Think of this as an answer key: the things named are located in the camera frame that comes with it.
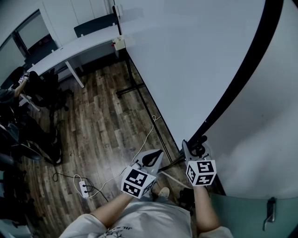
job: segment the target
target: hand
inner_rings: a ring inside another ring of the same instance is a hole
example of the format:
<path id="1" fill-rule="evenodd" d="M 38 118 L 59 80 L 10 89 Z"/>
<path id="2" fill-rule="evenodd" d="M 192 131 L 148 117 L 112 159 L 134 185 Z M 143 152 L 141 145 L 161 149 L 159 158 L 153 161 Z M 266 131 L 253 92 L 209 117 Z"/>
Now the hand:
<path id="1" fill-rule="evenodd" d="M 30 73 L 27 72 L 27 73 L 24 74 L 23 79 L 24 80 L 26 79 L 27 82 L 29 82 L 29 76 L 30 76 Z"/>

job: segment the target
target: black edge strip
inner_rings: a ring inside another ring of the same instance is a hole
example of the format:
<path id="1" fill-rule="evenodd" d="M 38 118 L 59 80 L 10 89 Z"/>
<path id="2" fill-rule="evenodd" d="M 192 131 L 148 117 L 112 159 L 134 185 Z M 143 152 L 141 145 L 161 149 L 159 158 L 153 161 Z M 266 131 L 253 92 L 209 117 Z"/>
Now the black edge strip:
<path id="1" fill-rule="evenodd" d="M 117 18 L 117 27 L 118 27 L 119 34 L 122 35 L 121 29 L 120 29 L 119 18 L 117 16 L 117 12 L 116 12 L 116 9 L 115 9 L 115 1 L 114 1 L 114 6 L 112 6 L 112 9 L 113 9 L 114 16 Z"/>
<path id="2" fill-rule="evenodd" d="M 283 8 L 283 0 L 266 0 L 263 14 L 251 46 L 229 87 L 208 118 L 188 141 L 192 145 L 216 122 L 250 79 L 264 56 L 275 33 Z"/>

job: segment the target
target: black cable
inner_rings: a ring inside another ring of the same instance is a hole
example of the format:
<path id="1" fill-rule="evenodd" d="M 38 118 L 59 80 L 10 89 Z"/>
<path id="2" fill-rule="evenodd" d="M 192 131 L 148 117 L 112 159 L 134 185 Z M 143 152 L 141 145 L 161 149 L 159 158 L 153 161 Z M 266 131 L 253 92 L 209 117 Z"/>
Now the black cable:
<path id="1" fill-rule="evenodd" d="M 180 163 L 182 163 L 182 162 L 184 162 L 184 161 L 185 161 L 185 158 L 183 157 L 183 155 L 181 155 L 181 156 L 179 156 L 177 159 L 175 159 L 172 163 L 170 163 L 169 165 L 160 168 L 160 169 L 158 170 L 158 172 L 165 171 L 165 170 L 167 170 L 167 169 L 169 169 L 169 168 L 171 168 L 171 167 L 173 167 L 173 166 L 175 166 L 175 165 L 177 165 L 177 164 L 180 164 Z"/>
<path id="2" fill-rule="evenodd" d="M 65 174 L 63 174 L 63 173 L 58 173 L 54 164 L 53 164 L 53 166 L 54 166 L 54 169 L 55 169 L 55 173 L 54 173 L 53 176 L 52 176 L 52 180 L 53 180 L 54 182 L 57 182 L 57 181 L 58 181 L 58 174 L 59 174 L 59 175 L 62 175 L 62 176 L 64 176 L 64 177 L 67 177 L 67 178 L 72 178 L 72 179 L 74 178 L 73 176 L 65 175 Z M 90 185 L 86 185 L 86 187 L 91 187 L 91 190 L 90 190 L 90 191 L 87 191 L 87 192 L 92 192 L 94 189 L 97 190 L 97 191 L 99 191 L 99 189 L 97 189 L 96 187 L 94 187 L 94 185 L 93 185 L 93 183 L 91 182 L 90 179 L 88 179 L 88 178 L 86 178 L 86 177 L 81 177 L 81 178 L 82 178 L 82 179 L 86 179 L 86 180 L 89 182 L 89 184 L 90 184 Z M 99 192 L 101 193 L 101 195 L 103 196 L 103 198 L 106 199 L 106 201 L 108 202 L 107 198 L 103 195 L 103 193 L 102 193 L 101 191 L 99 191 Z"/>
<path id="3" fill-rule="evenodd" d="M 88 186 L 86 185 L 86 187 L 92 187 L 92 190 L 93 189 L 96 189 L 98 192 L 100 192 L 102 194 L 102 196 L 104 197 L 104 199 L 106 199 L 106 201 L 108 202 L 107 198 L 103 195 L 103 193 L 101 191 L 99 191 L 97 188 L 95 188 L 94 186 Z"/>

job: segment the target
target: wooden floor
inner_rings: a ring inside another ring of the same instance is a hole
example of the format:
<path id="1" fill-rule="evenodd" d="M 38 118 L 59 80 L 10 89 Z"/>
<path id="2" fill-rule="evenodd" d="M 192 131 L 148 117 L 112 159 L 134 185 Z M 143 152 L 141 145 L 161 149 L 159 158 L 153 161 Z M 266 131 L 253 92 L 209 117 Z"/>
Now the wooden floor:
<path id="1" fill-rule="evenodd" d="M 134 67 L 133 76 L 141 82 Z M 85 88 L 81 88 L 72 78 L 62 83 L 62 87 L 70 88 L 74 94 L 68 97 L 69 111 L 61 109 L 54 115 L 63 154 L 63 163 L 56 167 L 57 172 L 69 176 L 79 174 L 101 188 L 130 164 L 152 124 L 136 90 L 123 95 L 121 99 L 117 98 L 117 90 L 130 86 L 128 78 L 125 63 L 116 62 L 83 76 Z M 141 92 L 152 115 L 159 117 L 147 89 L 143 87 Z M 47 109 L 31 111 L 31 115 L 46 132 L 49 131 Z M 163 120 L 159 119 L 156 124 L 174 159 L 178 150 Z M 143 151 L 149 149 L 163 149 L 155 130 L 148 137 Z M 165 155 L 163 165 L 168 164 Z M 167 173 L 186 184 L 184 166 L 171 168 Z M 58 182 L 54 182 L 52 176 L 55 170 L 45 161 L 35 162 L 24 158 L 21 169 L 27 170 L 26 181 L 31 197 L 35 200 L 37 215 L 42 217 L 40 233 L 43 237 L 58 237 L 78 216 L 106 203 L 100 193 L 83 199 L 75 190 L 72 178 L 59 176 Z M 108 200 L 120 193 L 121 179 L 120 176 L 110 181 L 102 190 Z M 179 191 L 183 188 L 160 175 L 154 191 L 159 192 L 164 186 L 171 190 L 170 199 L 177 202 Z"/>

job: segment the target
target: white cable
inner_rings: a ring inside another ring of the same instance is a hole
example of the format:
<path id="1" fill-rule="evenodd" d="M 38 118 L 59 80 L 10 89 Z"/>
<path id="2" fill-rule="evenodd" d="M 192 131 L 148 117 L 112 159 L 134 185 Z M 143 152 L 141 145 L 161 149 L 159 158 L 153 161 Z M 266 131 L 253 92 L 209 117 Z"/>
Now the white cable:
<path id="1" fill-rule="evenodd" d="M 180 184 L 181 186 L 185 187 L 185 188 L 189 188 L 190 187 L 184 185 L 183 183 L 181 183 L 180 181 L 178 181 L 177 179 L 173 178 L 172 176 L 170 176 L 169 174 L 165 173 L 164 171 L 161 171 L 160 173 L 164 174 L 165 176 L 168 176 L 170 179 L 174 180 L 176 183 Z"/>
<path id="2" fill-rule="evenodd" d="M 81 195 L 81 197 L 82 197 L 82 198 L 85 198 L 85 197 L 80 193 L 80 191 L 76 188 L 76 185 L 75 185 L 75 177 L 76 177 L 76 176 L 80 177 L 81 181 L 83 181 L 83 179 L 82 179 L 82 177 L 81 177 L 80 175 L 75 174 L 75 175 L 74 175 L 74 187 L 75 187 L 75 189 L 78 191 L 78 193 Z M 85 199 L 91 198 L 91 197 L 95 196 L 95 195 L 98 194 L 98 193 L 99 193 L 99 191 L 97 191 L 95 194 L 93 194 L 92 196 L 87 197 L 87 198 L 85 198 Z"/>
<path id="3" fill-rule="evenodd" d="M 160 117 L 161 117 L 161 116 L 159 116 L 158 118 L 156 118 L 156 115 L 153 115 L 153 116 L 152 116 L 152 119 L 153 119 L 154 122 L 156 122 L 158 119 L 160 119 Z M 132 165 L 134 159 L 135 159 L 135 158 L 137 157 L 137 155 L 141 152 L 142 148 L 144 147 L 144 145 L 145 145 L 145 143 L 146 143 L 146 141 L 147 141 L 148 136 L 149 136 L 149 135 L 151 134 L 151 132 L 153 131 L 153 128 L 154 128 L 154 125 L 152 125 L 152 128 L 151 128 L 150 132 L 147 134 L 146 139 L 145 139 L 143 145 L 141 146 L 141 148 L 140 148 L 140 150 L 138 151 L 138 153 L 135 154 L 135 156 L 134 156 L 133 159 L 131 160 L 130 165 Z M 123 172 L 124 172 L 124 170 L 126 170 L 126 168 L 124 168 L 124 169 L 122 170 L 122 172 L 121 172 L 119 175 L 117 175 L 116 177 L 113 177 L 113 178 L 111 178 L 110 180 L 108 180 L 107 182 L 105 182 L 105 183 L 103 184 L 103 186 L 101 187 L 101 189 L 99 189 L 99 190 L 98 190 L 94 195 L 92 195 L 91 197 L 93 197 L 93 196 L 95 196 L 97 193 L 99 193 L 99 192 L 104 188 L 104 186 L 105 186 L 108 182 L 112 181 L 113 179 L 115 179 L 115 178 L 119 177 L 121 174 L 123 174 Z M 164 174 L 165 176 L 168 176 L 170 179 L 172 179 L 173 181 L 177 182 L 177 183 L 180 184 L 181 186 L 190 189 L 190 187 L 184 185 L 183 183 L 181 183 L 181 182 L 178 181 L 177 179 L 173 178 L 173 177 L 170 176 L 169 174 L 165 173 L 164 171 L 162 171 L 161 173 Z M 83 195 L 79 192 L 79 190 L 78 190 L 78 189 L 76 188 L 76 186 L 75 186 L 75 177 L 76 177 L 76 176 L 79 176 L 79 177 L 81 178 L 81 176 L 78 175 L 78 174 L 75 174 L 75 175 L 74 175 L 74 187 L 75 187 L 75 189 L 78 191 L 78 193 L 83 197 Z"/>
<path id="4" fill-rule="evenodd" d="M 160 117 L 161 117 L 161 116 L 159 116 L 158 118 L 156 118 L 156 115 L 153 115 L 153 116 L 152 116 L 152 119 L 153 119 L 153 121 L 155 122 L 155 121 L 157 121 L 158 119 L 160 119 Z M 133 159 L 131 160 L 131 163 L 134 161 L 134 159 L 136 158 L 136 156 L 141 152 L 142 148 L 144 147 L 144 145 L 145 145 L 145 143 L 146 143 L 146 141 L 147 141 L 148 136 L 149 136 L 149 135 L 151 134 L 151 132 L 153 131 L 153 128 L 154 128 L 154 125 L 152 125 L 152 128 L 151 128 L 150 132 L 148 133 L 148 135 L 146 136 L 146 139 L 145 139 L 143 145 L 141 146 L 139 152 L 133 157 Z"/>
<path id="5" fill-rule="evenodd" d="M 153 115 L 153 116 L 152 116 L 152 119 L 153 119 L 153 121 L 155 122 L 155 121 L 157 121 L 158 119 L 160 119 L 160 117 L 161 117 L 161 116 L 159 116 L 158 118 L 156 118 L 156 115 Z M 150 132 L 147 134 L 146 139 L 145 139 L 143 145 L 141 146 L 140 150 L 138 151 L 137 154 L 135 154 L 135 156 L 134 156 L 133 159 L 131 160 L 131 162 L 130 162 L 130 165 L 131 165 L 131 166 L 132 166 L 132 162 L 134 161 L 134 159 L 136 158 L 136 156 L 141 152 L 142 148 L 144 147 L 144 145 L 145 145 L 145 143 L 146 143 L 146 141 L 147 141 L 148 136 L 149 136 L 149 135 L 151 134 L 151 132 L 153 131 L 153 128 L 154 128 L 154 125 L 152 125 L 152 128 L 151 128 Z M 125 170 L 126 168 L 124 168 L 124 169 L 122 170 L 122 172 L 121 172 L 119 175 L 117 175 L 116 177 L 113 177 L 113 178 L 111 178 L 110 180 L 108 180 L 107 182 L 105 182 L 99 191 L 101 191 L 101 190 L 104 188 L 104 186 L 105 186 L 109 181 L 112 181 L 113 179 L 115 179 L 115 178 L 119 177 L 121 174 L 123 174 L 123 172 L 124 172 L 124 170 Z"/>

